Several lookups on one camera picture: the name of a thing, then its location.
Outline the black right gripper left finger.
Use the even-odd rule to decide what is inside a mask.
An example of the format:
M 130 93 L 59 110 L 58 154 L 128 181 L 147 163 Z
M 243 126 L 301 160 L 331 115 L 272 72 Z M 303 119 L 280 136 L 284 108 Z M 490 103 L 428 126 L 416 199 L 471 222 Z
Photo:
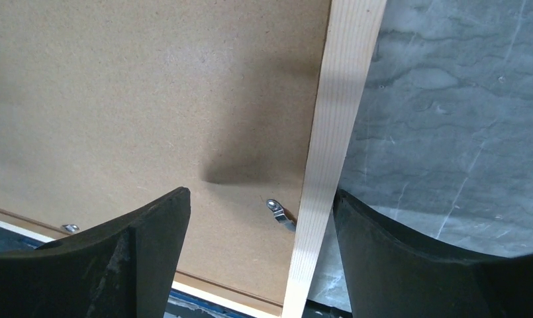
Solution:
M 0 317 L 162 317 L 190 215 L 179 187 L 81 233 L 0 252 Z

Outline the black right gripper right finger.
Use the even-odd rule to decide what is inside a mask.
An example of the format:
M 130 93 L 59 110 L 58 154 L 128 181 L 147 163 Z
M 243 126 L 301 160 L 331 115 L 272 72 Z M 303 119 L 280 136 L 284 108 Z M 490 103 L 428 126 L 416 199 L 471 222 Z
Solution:
M 442 242 L 341 189 L 333 212 L 354 317 L 533 317 L 533 254 Z

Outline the silver frame turn clip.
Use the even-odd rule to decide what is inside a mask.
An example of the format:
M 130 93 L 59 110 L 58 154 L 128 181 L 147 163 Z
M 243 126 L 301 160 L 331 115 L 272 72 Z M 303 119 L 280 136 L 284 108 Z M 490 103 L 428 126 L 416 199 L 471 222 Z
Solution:
M 287 229 L 295 232 L 297 229 L 297 220 L 292 214 L 280 204 L 280 202 L 269 199 L 266 201 L 267 208 L 272 212 L 274 219 Z

